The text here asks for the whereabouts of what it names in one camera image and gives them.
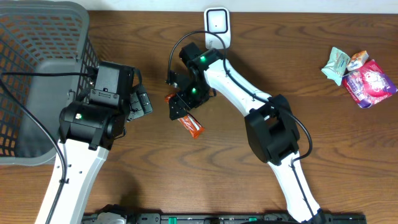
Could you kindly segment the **orange brown snack packet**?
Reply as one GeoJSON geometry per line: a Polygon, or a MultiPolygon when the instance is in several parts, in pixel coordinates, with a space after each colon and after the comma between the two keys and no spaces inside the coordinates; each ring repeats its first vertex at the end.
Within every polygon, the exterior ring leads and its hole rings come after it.
{"type": "Polygon", "coordinates": [[[205,131],[205,128],[189,112],[178,105],[176,94],[167,95],[165,102],[169,105],[169,118],[172,121],[178,120],[194,139],[205,131]]]}

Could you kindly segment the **teal tissue pack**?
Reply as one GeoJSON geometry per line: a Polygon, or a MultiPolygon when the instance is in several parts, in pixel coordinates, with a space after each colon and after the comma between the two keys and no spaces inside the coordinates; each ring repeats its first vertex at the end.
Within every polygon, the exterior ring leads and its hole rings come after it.
{"type": "Polygon", "coordinates": [[[338,86],[340,86],[350,59],[351,58],[342,50],[332,47],[330,58],[326,65],[321,69],[321,72],[326,75],[327,79],[333,80],[338,86]]]}

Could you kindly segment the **small orange tissue pack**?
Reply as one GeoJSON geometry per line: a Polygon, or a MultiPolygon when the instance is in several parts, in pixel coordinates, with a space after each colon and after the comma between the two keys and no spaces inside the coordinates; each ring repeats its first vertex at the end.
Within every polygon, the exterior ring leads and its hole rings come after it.
{"type": "Polygon", "coordinates": [[[349,63],[347,64],[347,67],[346,67],[347,70],[349,72],[351,72],[353,70],[356,70],[356,69],[362,67],[366,63],[368,58],[369,58],[369,55],[366,50],[360,51],[360,52],[354,54],[351,57],[349,63]]]}

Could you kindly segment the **red purple snack packet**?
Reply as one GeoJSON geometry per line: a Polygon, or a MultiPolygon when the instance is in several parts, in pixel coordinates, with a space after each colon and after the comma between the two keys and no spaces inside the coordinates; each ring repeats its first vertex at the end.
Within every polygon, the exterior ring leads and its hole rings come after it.
{"type": "Polygon", "coordinates": [[[397,93],[397,87],[375,60],[349,72],[342,84],[360,108],[370,108],[397,93]]]}

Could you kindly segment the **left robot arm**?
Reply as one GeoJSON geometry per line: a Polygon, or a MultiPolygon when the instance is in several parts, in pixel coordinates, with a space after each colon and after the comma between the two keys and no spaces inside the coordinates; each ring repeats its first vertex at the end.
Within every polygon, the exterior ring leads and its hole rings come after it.
{"type": "Polygon", "coordinates": [[[57,155],[36,223],[80,223],[95,182],[126,123],[153,111],[138,68],[92,67],[94,81],[60,112],[57,155]]]}

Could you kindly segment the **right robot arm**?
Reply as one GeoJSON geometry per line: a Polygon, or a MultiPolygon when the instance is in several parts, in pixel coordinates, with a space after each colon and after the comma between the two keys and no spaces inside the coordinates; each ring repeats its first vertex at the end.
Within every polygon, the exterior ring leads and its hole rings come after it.
{"type": "Polygon", "coordinates": [[[303,124],[292,114],[282,95],[271,96],[240,75],[217,49],[201,51],[196,44],[182,47],[179,57],[190,74],[170,72],[167,81],[179,91],[169,98],[169,117],[182,119],[210,99],[215,90],[243,115],[249,146],[274,172],[297,222],[320,223],[322,210],[312,196],[300,165],[299,129],[303,124]]]}

